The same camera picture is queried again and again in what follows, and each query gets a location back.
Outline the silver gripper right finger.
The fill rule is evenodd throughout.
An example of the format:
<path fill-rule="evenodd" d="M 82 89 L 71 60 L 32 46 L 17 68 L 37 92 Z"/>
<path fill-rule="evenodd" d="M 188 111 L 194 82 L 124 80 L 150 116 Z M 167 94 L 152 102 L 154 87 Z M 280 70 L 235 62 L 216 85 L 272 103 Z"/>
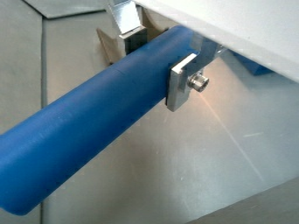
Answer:
<path fill-rule="evenodd" d="M 203 41 L 200 50 L 190 53 L 170 69 L 166 106 L 171 111 L 187 102 L 192 90 L 202 92 L 210 84 L 203 68 L 220 56 L 227 48 L 214 41 Z"/>

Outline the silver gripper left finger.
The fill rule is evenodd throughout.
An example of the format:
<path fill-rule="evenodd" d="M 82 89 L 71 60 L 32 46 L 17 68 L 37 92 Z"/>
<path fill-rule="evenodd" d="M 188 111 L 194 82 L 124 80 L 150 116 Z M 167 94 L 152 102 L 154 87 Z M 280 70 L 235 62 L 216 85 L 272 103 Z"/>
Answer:
<path fill-rule="evenodd" d="M 107 12 L 116 25 L 116 42 L 123 55 L 147 43 L 147 29 L 142 25 L 134 0 L 107 0 Z"/>

